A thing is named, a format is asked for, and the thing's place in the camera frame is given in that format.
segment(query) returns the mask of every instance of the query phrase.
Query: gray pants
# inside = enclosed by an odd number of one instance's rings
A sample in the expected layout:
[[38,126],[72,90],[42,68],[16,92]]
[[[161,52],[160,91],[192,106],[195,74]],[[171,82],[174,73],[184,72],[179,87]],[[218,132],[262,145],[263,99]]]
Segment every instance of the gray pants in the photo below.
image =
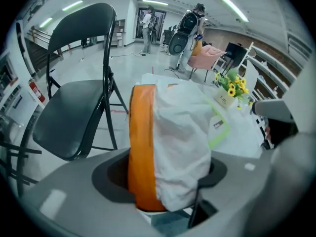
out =
[[143,28],[143,37],[144,37],[144,48],[143,53],[150,53],[150,47],[151,47],[151,41],[150,41],[150,35],[149,35],[150,29]]
[[[195,43],[193,43],[193,46],[192,46],[192,39],[194,37],[195,37],[195,35],[194,36],[189,36],[188,43],[187,43],[186,47],[183,50],[183,55],[181,56],[180,64],[179,64],[179,70],[180,71],[185,71],[186,70],[186,66],[188,64],[188,60],[191,57],[191,54],[193,52],[193,50],[191,50],[191,49],[193,49],[194,46],[195,46]],[[177,64],[178,64],[180,55],[181,55],[181,53],[178,54],[178,55],[172,55],[170,57],[169,67],[172,67],[173,69],[177,68]]]

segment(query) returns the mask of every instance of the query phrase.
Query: white tablecloth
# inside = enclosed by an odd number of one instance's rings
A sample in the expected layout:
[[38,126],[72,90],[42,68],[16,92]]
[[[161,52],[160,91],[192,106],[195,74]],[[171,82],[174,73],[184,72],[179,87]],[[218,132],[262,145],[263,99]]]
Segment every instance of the white tablecloth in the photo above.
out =
[[[168,84],[189,83],[187,80],[144,74],[140,84],[156,84],[158,80]],[[259,158],[262,152],[260,146],[264,141],[264,137],[256,123],[257,117],[249,113],[250,107],[243,107],[241,110],[238,110],[236,108],[237,101],[235,101],[231,107],[225,109],[213,98],[217,87],[198,85],[230,126],[230,133],[213,150],[235,156]]]

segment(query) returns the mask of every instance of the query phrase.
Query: chair seat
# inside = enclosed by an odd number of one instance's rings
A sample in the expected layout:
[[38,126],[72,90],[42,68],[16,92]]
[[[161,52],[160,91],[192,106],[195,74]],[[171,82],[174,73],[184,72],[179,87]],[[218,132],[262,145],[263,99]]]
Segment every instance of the chair seat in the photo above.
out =
[[86,136],[92,136],[93,141],[97,128],[94,119],[100,119],[103,112],[102,99],[102,80],[74,81],[61,86],[38,118],[33,140],[62,159],[76,158]]

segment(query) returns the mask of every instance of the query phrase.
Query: fire extinguisher label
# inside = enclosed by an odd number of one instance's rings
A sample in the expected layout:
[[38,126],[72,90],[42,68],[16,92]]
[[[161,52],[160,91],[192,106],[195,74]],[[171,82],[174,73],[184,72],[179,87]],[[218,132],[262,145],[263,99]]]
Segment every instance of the fire extinguisher label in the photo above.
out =
[[37,98],[39,98],[41,96],[40,92],[38,91],[38,89],[34,88],[32,90],[34,92],[34,94],[37,96]]

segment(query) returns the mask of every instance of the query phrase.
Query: white flower pot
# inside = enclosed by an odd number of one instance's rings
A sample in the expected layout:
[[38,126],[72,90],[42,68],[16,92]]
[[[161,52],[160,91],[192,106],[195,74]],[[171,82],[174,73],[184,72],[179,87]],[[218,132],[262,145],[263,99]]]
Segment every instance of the white flower pot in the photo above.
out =
[[215,96],[216,102],[218,102],[224,108],[228,108],[232,105],[235,98],[228,95],[227,91],[223,87],[219,87]]

